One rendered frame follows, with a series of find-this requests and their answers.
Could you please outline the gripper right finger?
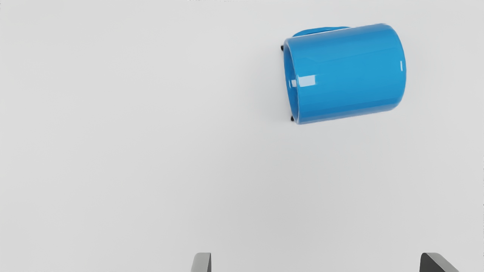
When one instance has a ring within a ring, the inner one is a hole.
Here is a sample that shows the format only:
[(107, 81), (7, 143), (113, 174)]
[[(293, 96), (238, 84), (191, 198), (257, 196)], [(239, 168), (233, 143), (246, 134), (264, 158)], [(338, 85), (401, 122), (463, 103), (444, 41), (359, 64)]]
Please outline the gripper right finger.
[(459, 272), (459, 270), (439, 253), (422, 253), (420, 272)]

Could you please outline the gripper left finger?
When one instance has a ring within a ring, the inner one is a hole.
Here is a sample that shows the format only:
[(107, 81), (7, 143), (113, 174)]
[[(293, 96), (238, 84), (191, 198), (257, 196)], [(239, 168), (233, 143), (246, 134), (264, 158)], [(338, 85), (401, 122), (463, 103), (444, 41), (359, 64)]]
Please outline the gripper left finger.
[(191, 272), (212, 272), (211, 253), (196, 253), (192, 260)]

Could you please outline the blue glossy mug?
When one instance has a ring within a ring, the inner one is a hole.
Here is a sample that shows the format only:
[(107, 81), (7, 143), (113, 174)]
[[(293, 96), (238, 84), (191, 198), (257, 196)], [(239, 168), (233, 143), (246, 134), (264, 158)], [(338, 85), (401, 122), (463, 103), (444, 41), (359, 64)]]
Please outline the blue glossy mug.
[(307, 29), (285, 39), (282, 51), (297, 124), (393, 110), (404, 96), (404, 48), (387, 24)]

